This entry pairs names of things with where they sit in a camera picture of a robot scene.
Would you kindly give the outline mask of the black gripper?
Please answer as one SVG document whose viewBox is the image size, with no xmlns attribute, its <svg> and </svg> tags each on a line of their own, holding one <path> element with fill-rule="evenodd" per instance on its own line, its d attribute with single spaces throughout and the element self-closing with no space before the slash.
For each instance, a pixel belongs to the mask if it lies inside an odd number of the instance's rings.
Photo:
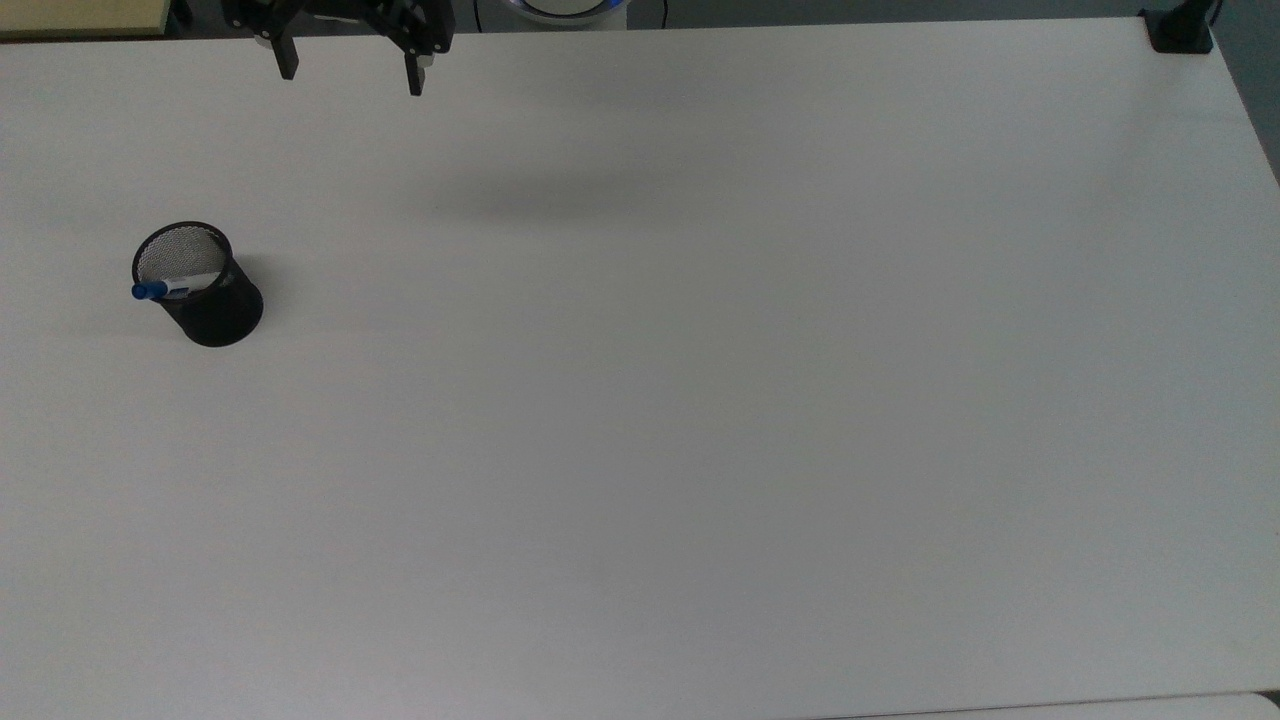
<svg viewBox="0 0 1280 720">
<path fill-rule="evenodd" d="M 421 97 L 433 55 L 451 50 L 456 18 L 451 1 L 221 1 L 225 23 L 270 47 L 280 77 L 292 81 L 300 56 L 294 31 L 305 17 L 355 23 L 389 38 L 404 54 L 410 95 Z"/>
</svg>

